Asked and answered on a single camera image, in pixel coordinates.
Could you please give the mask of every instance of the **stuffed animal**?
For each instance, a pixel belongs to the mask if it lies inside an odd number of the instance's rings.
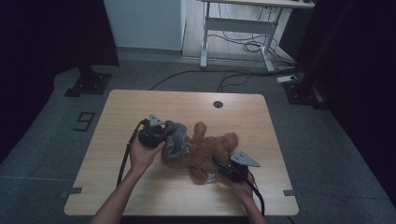
[[[229,158],[238,146],[238,136],[235,133],[226,133],[219,137],[205,137],[206,129],[207,126],[203,122],[197,122],[192,138],[186,134],[184,136],[186,139],[183,137],[189,147],[185,153],[175,158],[169,158],[163,150],[161,156],[163,163],[171,168],[189,168],[194,182],[201,185],[208,180],[208,174],[221,179],[218,175],[218,166],[212,160],[213,156],[217,156],[223,163],[229,164]]]

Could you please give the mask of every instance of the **white desk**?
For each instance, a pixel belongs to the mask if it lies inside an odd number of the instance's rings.
[[[269,48],[271,46],[272,39],[276,31],[276,27],[279,21],[279,17],[282,13],[283,7],[292,8],[313,8],[315,4],[311,1],[310,3],[304,3],[303,0],[299,2],[291,0],[200,0],[207,3],[206,14],[205,14],[205,26],[204,26],[204,42],[201,50],[201,67],[206,68],[207,61],[207,32],[209,30],[214,31],[228,31],[228,32],[239,32],[239,33],[251,33],[251,34],[262,34],[269,35],[265,42],[264,48],[262,48],[262,57],[264,58],[267,69],[270,72],[275,71],[271,62],[271,56],[269,55]],[[267,7],[278,7],[276,18],[273,21],[245,21],[235,19],[224,19],[224,18],[211,18],[209,17],[210,3],[225,3],[225,4],[240,4],[240,5],[255,5],[255,6],[267,6]]]

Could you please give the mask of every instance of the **forearm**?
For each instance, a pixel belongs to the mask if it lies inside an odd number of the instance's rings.
[[[111,193],[99,211],[97,211],[91,223],[120,223],[132,190],[143,173],[144,171],[129,170],[117,188]]]
[[[253,198],[251,197],[240,197],[242,205],[244,205],[247,211],[247,217],[250,224],[266,224],[264,216],[260,212],[259,208],[255,204]]]

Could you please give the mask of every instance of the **dark background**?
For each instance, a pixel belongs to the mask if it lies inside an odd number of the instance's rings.
[[[40,113],[59,73],[118,65],[103,1],[0,2],[0,162]]]
[[[290,16],[286,34],[310,18],[302,42],[286,41],[281,45],[297,60],[305,80],[321,83],[327,106],[393,205],[396,205],[395,5],[394,1],[379,5],[372,0],[319,0],[315,10],[297,11]]]

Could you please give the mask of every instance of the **power strip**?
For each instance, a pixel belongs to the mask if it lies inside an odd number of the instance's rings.
[[[283,82],[297,81],[297,77],[295,77],[295,76],[279,77],[279,78],[276,79],[276,81],[279,84],[281,84]]]

